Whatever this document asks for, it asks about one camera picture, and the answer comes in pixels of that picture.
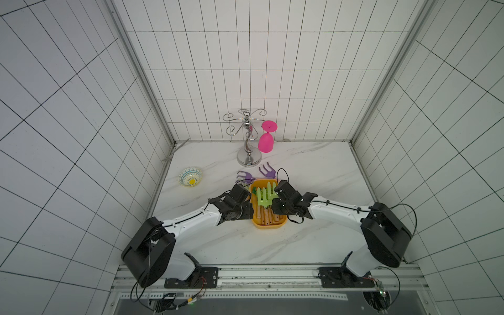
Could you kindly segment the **light green spade wooden handle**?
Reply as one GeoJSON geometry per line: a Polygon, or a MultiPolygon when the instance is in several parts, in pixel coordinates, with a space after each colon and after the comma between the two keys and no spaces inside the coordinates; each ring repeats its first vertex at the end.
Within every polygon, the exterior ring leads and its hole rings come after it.
{"type": "Polygon", "coordinates": [[[257,192],[257,205],[258,205],[258,215],[257,217],[261,219],[262,224],[269,226],[278,219],[272,213],[271,206],[273,199],[277,198],[274,189],[276,187],[275,182],[268,182],[266,187],[258,188],[257,192]]]}

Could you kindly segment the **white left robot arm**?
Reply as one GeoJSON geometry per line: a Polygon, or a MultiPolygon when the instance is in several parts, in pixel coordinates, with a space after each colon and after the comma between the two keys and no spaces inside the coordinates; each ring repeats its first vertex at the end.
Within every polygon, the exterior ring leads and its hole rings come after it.
{"type": "Polygon", "coordinates": [[[224,222],[252,217],[251,193],[236,184],[180,219],[147,219],[123,250],[121,259],[141,288],[147,288],[162,278],[184,287],[195,287],[202,281],[202,267],[190,253],[173,258],[176,245],[189,236],[224,222]]]}

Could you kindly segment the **purple rake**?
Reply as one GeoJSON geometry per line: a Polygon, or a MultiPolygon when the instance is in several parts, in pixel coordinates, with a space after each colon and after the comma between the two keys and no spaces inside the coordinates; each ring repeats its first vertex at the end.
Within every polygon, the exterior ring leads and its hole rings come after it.
{"type": "Polygon", "coordinates": [[[264,178],[276,178],[276,170],[269,164],[269,162],[266,162],[266,164],[259,166],[259,172],[264,178]]]}
{"type": "Polygon", "coordinates": [[[236,176],[236,184],[241,184],[244,186],[248,186],[253,184],[256,181],[256,178],[249,172],[246,171],[238,171],[236,176]]]}

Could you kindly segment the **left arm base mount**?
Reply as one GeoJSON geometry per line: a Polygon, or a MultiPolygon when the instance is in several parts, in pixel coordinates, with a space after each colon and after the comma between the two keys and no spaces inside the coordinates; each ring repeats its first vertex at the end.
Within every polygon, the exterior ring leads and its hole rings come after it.
{"type": "Polygon", "coordinates": [[[185,253],[185,258],[170,260],[164,273],[166,289],[216,288],[219,268],[203,267],[194,256],[185,253]]]}

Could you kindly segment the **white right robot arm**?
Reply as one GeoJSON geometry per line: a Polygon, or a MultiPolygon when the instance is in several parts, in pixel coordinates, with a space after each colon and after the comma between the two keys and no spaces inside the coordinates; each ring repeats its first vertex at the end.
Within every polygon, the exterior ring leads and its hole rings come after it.
{"type": "Polygon", "coordinates": [[[401,265],[413,234],[385,204],[351,206],[311,192],[302,195],[286,180],[280,181],[274,191],[278,196],[272,201],[275,214],[328,220],[362,235],[366,244],[347,255],[337,271],[340,278],[364,278],[381,265],[401,265]]]}

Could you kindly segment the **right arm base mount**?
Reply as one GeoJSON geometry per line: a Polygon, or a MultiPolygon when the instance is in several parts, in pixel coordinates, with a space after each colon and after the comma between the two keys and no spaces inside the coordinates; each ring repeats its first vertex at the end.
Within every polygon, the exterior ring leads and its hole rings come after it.
{"type": "Polygon", "coordinates": [[[317,277],[322,282],[323,288],[374,288],[375,282],[369,278],[370,272],[365,277],[357,277],[346,266],[351,254],[350,252],[340,267],[329,266],[320,267],[317,277]]]}

